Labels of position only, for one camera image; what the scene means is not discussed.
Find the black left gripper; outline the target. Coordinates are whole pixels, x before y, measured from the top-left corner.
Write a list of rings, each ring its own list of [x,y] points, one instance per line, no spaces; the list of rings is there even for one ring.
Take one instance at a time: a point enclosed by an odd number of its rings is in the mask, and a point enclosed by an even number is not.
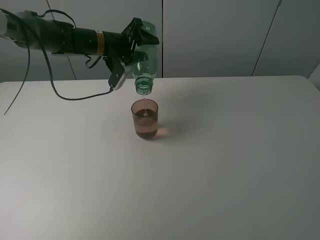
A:
[[[104,31],[103,60],[116,59],[125,65],[148,61],[148,54],[135,51],[136,46],[158,45],[160,41],[157,36],[143,30],[142,27],[142,20],[134,17],[121,33]]]

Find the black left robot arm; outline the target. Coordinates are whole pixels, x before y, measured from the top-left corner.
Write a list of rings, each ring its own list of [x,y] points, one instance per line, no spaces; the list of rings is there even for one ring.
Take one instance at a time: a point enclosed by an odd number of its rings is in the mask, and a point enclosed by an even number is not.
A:
[[[160,42],[147,32],[139,18],[133,18],[121,32],[107,32],[76,27],[75,22],[45,20],[34,11],[0,11],[0,36],[20,48],[45,49],[53,55],[97,56],[107,66],[115,61],[123,66],[134,63],[136,47],[157,46]]]

